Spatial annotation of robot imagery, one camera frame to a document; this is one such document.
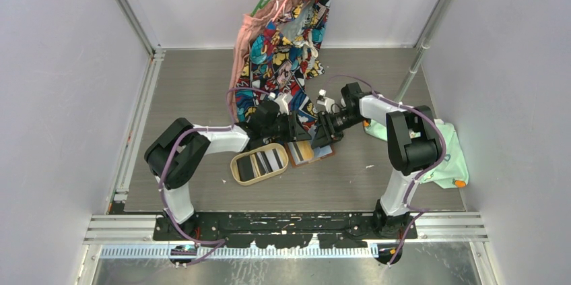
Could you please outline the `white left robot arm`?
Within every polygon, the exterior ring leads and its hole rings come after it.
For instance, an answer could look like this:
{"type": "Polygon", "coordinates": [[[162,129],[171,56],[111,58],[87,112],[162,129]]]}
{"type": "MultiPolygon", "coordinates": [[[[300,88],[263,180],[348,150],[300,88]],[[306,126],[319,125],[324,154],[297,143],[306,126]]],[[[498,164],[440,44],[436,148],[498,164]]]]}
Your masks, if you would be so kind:
{"type": "Polygon", "coordinates": [[[296,111],[285,113],[275,101],[258,105],[250,118],[233,125],[208,127],[176,119],[145,151],[144,160],[158,180],[164,209],[172,218],[170,231],[181,240],[197,229],[192,218],[189,181],[203,157],[222,152],[255,150],[269,141],[308,141],[311,136],[296,111]]]}

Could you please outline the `brown leather card holder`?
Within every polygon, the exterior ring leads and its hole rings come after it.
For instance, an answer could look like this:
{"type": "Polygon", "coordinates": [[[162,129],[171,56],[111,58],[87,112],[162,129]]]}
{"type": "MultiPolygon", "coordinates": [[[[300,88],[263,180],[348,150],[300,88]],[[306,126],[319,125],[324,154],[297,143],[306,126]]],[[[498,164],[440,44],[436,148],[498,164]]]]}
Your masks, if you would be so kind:
{"type": "Polygon", "coordinates": [[[333,146],[311,148],[309,141],[290,142],[285,149],[293,167],[312,164],[335,154],[333,146]]]}

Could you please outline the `pink hanging garment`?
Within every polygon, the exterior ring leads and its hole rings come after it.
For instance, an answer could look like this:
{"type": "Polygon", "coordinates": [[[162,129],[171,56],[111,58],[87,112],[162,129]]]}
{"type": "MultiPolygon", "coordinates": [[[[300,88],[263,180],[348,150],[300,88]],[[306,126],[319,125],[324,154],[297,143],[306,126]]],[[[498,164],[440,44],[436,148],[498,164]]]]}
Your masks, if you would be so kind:
{"type": "Polygon", "coordinates": [[[329,0],[269,0],[244,15],[226,96],[235,122],[255,114],[268,91],[289,95],[288,110],[312,128],[317,110],[305,83],[323,73],[318,54],[328,10],[329,0]]]}

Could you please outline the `mint green cartoon cloth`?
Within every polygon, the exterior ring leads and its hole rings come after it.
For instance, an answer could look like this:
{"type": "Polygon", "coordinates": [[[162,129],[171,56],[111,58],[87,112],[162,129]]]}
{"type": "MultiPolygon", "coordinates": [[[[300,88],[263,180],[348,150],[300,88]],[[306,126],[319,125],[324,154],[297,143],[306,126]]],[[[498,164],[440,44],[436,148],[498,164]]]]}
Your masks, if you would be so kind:
{"type": "MultiPolygon", "coordinates": [[[[462,188],[469,182],[469,172],[465,162],[465,157],[461,149],[457,131],[452,123],[445,123],[441,119],[435,119],[435,124],[446,142],[446,155],[444,160],[434,169],[427,172],[419,179],[419,183],[436,183],[443,189],[462,188]]],[[[364,131],[372,137],[387,141],[387,129],[381,123],[366,119],[363,122],[364,131]]],[[[400,176],[400,172],[391,174],[389,186],[401,184],[405,180],[400,176]]]]}

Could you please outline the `colourful comic print shorts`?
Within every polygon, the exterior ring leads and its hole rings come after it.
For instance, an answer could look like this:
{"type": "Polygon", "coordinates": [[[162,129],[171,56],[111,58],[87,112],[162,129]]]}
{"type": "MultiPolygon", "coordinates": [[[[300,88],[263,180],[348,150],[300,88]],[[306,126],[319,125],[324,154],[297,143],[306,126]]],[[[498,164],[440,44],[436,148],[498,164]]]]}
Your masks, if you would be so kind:
{"type": "Polygon", "coordinates": [[[234,87],[234,115],[245,121],[270,92],[292,95],[290,111],[307,131],[314,129],[317,109],[306,93],[307,80],[324,74],[318,54],[326,32],[331,0],[293,0],[276,22],[269,12],[263,27],[246,44],[244,63],[234,87]]]}

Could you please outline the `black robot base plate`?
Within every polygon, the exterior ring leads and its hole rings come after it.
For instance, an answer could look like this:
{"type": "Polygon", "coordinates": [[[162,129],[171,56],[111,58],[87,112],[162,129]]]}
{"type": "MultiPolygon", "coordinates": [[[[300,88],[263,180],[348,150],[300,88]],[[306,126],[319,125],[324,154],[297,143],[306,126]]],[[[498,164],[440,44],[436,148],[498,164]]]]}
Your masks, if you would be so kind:
{"type": "Polygon", "coordinates": [[[178,232],[165,215],[156,218],[155,241],[223,240],[228,248],[304,248],[312,239],[321,249],[360,248],[368,241],[416,239],[406,222],[380,227],[375,212],[197,212],[178,232]]]}

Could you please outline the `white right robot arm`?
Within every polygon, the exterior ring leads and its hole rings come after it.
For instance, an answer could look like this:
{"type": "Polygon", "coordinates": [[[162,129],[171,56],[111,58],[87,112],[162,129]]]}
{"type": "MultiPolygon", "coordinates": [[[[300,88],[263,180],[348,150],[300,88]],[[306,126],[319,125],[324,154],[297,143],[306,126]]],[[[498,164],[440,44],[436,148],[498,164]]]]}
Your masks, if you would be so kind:
{"type": "Polygon", "coordinates": [[[371,218],[375,233],[385,239],[404,234],[410,223],[410,200],[420,178],[444,159],[446,143],[430,107],[398,104],[375,92],[362,91],[359,83],[341,89],[344,106],[337,112],[321,111],[312,139],[313,148],[340,141],[343,132],[370,119],[387,131],[387,153],[393,167],[384,194],[371,218]]]}

